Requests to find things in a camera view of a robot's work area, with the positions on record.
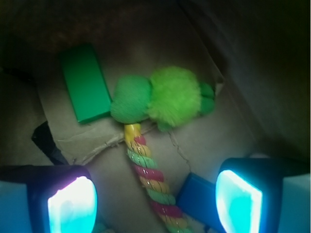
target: rope toy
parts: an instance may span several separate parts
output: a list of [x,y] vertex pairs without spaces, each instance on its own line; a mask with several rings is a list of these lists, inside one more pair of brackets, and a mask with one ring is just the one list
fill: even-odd
[[151,198],[153,210],[171,233],[191,233],[192,230],[181,209],[175,206],[175,197],[152,158],[139,122],[150,118],[157,122],[160,131],[167,131],[213,109],[212,88],[198,83],[191,71],[180,67],[156,70],[150,80],[126,76],[116,86],[111,115],[124,124],[127,155]]

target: glowing light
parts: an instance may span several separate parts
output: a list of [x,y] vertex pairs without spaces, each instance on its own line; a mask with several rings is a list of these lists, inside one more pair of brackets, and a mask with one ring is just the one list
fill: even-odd
[[262,192],[231,170],[218,175],[216,205],[226,232],[259,232]]
[[90,233],[97,213],[97,194],[91,180],[77,178],[48,199],[51,233]]

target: multicolored rope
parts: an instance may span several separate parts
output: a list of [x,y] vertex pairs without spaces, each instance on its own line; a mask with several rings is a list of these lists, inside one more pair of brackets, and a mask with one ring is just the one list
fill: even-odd
[[169,232],[191,233],[182,211],[175,206],[175,197],[164,182],[163,173],[157,169],[157,164],[151,157],[146,140],[140,133],[140,124],[125,125],[124,137],[128,147],[127,155],[135,164],[135,171],[152,199],[153,210],[164,221]]

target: blue block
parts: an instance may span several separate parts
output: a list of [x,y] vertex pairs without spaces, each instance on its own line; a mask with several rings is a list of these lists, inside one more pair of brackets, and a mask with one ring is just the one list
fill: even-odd
[[176,200],[177,206],[192,218],[225,232],[217,213],[215,184],[190,173]]

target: lime green pom pom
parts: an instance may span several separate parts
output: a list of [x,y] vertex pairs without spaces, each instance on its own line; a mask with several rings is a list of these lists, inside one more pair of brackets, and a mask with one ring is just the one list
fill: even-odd
[[152,74],[151,84],[148,109],[151,119],[175,127],[190,121],[200,111],[200,86],[190,70],[180,67],[159,69]]
[[133,124],[148,118],[151,84],[142,76],[120,78],[111,103],[111,116],[123,124]]

